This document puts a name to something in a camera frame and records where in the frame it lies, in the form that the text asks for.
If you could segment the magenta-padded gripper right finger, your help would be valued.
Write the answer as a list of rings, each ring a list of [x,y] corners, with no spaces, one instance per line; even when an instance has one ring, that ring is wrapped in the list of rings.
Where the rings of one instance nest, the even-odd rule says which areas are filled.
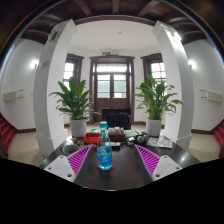
[[[154,182],[182,169],[168,155],[159,156],[140,145],[135,145],[135,155],[144,182]]]

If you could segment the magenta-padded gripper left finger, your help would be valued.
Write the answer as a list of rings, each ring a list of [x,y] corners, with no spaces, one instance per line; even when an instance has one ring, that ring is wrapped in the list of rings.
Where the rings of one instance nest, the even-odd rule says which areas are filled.
[[[67,181],[75,182],[92,156],[93,146],[86,147],[68,155],[58,156],[44,170]]]

